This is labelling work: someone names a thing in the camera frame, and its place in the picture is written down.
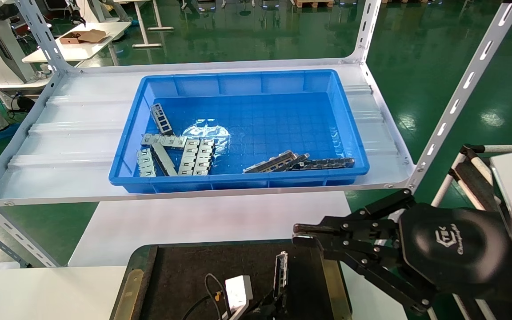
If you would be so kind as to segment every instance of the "black mat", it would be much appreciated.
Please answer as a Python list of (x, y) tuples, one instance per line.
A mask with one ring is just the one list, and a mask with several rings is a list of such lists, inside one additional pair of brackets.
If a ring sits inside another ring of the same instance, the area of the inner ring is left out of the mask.
[[(249, 275), (252, 304), (257, 303), (272, 290), (276, 255), (281, 251), (289, 254), (288, 316), (283, 319), (332, 320), (319, 251), (296, 248), (291, 243), (158, 248), (140, 319), (181, 320), (197, 300), (207, 295), (207, 273), (213, 273), (223, 283), (226, 278)], [(215, 282), (211, 280), (209, 285), (217, 291)], [(224, 312), (224, 304), (219, 304)], [(205, 301), (188, 318), (216, 319), (211, 301)]]

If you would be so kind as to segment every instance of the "cardboard box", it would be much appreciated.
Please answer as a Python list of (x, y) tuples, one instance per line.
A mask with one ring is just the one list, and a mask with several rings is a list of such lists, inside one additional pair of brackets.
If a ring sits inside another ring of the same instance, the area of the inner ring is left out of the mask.
[(102, 30), (73, 31), (60, 37), (62, 44), (99, 43), (106, 38), (106, 32)]

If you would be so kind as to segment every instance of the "wooden pallet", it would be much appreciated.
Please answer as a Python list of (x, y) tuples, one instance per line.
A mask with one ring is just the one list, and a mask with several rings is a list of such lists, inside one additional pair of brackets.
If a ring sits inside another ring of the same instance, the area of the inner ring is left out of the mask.
[[(383, 3), (383, 4), (387, 4), (388, 2), (392, 2), (392, 0), (382, 0), (382, 3)], [(408, 3), (408, 0), (400, 0), (400, 2), (402, 2), (403, 4), (406, 4), (406, 3)], [(418, 2), (423, 2), (423, 3), (425, 3), (425, 2), (428, 2), (428, 0), (418, 0)]]
[(303, 8), (303, 4), (311, 4), (312, 8), (317, 8), (318, 4), (326, 4), (329, 8), (333, 6), (333, 0), (295, 0), (295, 5), (298, 8)]

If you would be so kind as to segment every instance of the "white metal shelf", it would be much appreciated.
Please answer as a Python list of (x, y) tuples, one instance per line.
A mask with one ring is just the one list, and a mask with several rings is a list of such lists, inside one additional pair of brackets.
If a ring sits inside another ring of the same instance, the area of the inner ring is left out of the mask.
[[(382, 0), (365, 0), (353, 53), (340, 59), (74, 68), (68, 65), (31, 0), (16, 0), (54, 71), (8, 147), (0, 156), (0, 206), (160, 199), (288, 192), (404, 188), (414, 192), (428, 171), (465, 102), (512, 24), (512, 3), (501, 4), (457, 89), (413, 164), (366, 58)], [(351, 186), (261, 188), (171, 194), (128, 194), (108, 182), (116, 145), (136, 88), (146, 75), (334, 69), (349, 99), (370, 171)], [(0, 209), (0, 225), (48, 267), (57, 262)]]
[[(238, 63), (219, 63), (219, 69), (209, 69), (214, 64), (170, 65), (170, 68), (158, 65), (147, 66), (147, 71), (122, 67), (126, 70), (114, 69), (114, 73), (109, 72), (111, 69), (92, 68), (66, 75), (46, 101), (40, 116), (23, 124), (29, 128), (26, 138), (12, 142), (20, 146), (6, 168), (0, 168), (4, 170), (0, 175), (0, 205), (350, 190), (383, 188), (387, 184), (399, 187), (401, 182), (404, 185), (414, 165), (388, 108), (376, 102), (375, 95), (380, 93), (372, 90), (361, 66), (339, 64), (339, 61), (291, 60), (291, 65), (284, 67), (275, 66), (282, 61), (265, 61), (262, 67), (250, 67), (250, 63), (244, 64), (246, 67)], [(320, 68), (338, 72), (367, 152), (370, 171), (355, 184), (135, 195), (108, 181), (133, 97), (144, 76)]]

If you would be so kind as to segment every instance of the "gripper logo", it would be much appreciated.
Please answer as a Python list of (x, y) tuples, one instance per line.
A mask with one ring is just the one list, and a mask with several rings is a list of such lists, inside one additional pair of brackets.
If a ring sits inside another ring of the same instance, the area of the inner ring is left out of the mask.
[(448, 230), (448, 227), (437, 227), (436, 242), (447, 248), (457, 243), (457, 254), (463, 255), (464, 243), (461, 237), (461, 231), (454, 223), (451, 223), (450, 227), (452, 228), (451, 230)]
[(436, 230), (436, 241), (443, 245), (444, 247), (449, 248), (451, 245), (457, 243), (456, 235), (453, 231), (448, 231), (448, 227), (437, 227)]

